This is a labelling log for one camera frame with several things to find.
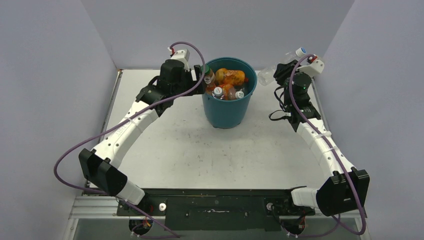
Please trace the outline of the crushed clear blue bottle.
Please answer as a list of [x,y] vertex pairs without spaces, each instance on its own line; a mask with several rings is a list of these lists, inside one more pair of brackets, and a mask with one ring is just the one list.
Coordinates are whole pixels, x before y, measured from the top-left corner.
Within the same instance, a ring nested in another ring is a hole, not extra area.
[[215,87],[212,91],[212,97],[215,99],[223,100],[225,98],[223,89],[219,86]]

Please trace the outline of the small orange juice bottle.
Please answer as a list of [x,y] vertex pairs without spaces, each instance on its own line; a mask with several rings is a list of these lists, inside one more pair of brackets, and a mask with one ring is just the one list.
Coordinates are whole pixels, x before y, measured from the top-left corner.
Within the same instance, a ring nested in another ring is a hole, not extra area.
[[215,78],[218,85],[230,84],[232,86],[241,86],[249,81],[242,70],[230,70],[226,68],[218,69],[215,72]]

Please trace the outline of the large orange label bottle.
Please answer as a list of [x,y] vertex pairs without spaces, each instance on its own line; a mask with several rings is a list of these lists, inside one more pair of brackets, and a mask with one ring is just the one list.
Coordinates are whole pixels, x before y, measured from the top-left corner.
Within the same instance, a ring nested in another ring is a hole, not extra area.
[[231,84],[224,84],[219,86],[223,89],[224,92],[224,99],[225,101],[233,101],[233,100],[239,100],[245,97],[245,94],[241,90],[236,90],[235,87]]

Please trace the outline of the teal plastic bin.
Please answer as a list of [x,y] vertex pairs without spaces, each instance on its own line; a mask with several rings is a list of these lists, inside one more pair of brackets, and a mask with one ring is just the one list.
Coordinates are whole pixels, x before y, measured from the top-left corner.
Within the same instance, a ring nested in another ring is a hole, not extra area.
[[206,64],[214,71],[220,68],[241,70],[248,79],[247,94],[241,99],[222,100],[208,94],[202,95],[203,110],[208,122],[214,128],[234,128],[242,122],[247,112],[251,96],[258,83],[257,73],[247,62],[235,57],[218,57]]

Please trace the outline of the clear bottle green label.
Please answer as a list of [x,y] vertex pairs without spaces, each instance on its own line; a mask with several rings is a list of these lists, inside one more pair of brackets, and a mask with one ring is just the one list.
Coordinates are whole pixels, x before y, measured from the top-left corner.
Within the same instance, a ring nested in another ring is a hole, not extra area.
[[206,64],[203,81],[205,82],[205,94],[212,95],[216,85],[216,76],[213,70]]

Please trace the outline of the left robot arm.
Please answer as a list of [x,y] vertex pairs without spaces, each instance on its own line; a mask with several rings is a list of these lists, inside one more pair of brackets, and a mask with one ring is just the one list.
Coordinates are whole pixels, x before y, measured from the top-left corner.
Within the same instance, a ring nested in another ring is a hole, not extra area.
[[119,167],[131,146],[179,96],[200,95],[205,92],[202,77],[205,65],[187,68],[181,60],[168,59],[136,96],[127,114],[105,138],[91,150],[84,148],[78,155],[83,176],[106,195],[129,202],[136,215],[149,210],[146,193],[131,182]]

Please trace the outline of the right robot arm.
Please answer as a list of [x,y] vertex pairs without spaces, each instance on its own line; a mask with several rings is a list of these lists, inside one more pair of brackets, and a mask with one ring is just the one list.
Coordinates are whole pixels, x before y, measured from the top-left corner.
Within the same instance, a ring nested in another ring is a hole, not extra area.
[[290,79],[296,63],[296,60],[279,63],[274,70],[273,77],[283,89],[283,95],[277,99],[284,111],[283,119],[288,120],[293,130],[304,139],[327,180],[320,188],[294,188],[291,195],[283,199],[283,209],[296,214],[302,207],[310,207],[319,209],[325,216],[359,210],[361,217],[365,218],[370,176],[365,170],[354,167],[341,153],[310,101],[308,88],[312,77],[306,74],[307,66],[301,66]]

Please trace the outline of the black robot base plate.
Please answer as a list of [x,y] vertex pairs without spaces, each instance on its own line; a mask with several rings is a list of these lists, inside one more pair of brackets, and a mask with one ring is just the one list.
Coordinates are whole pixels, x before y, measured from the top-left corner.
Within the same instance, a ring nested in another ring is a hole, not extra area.
[[292,225],[315,214],[289,189],[148,188],[138,208],[174,231],[278,231],[278,218]]

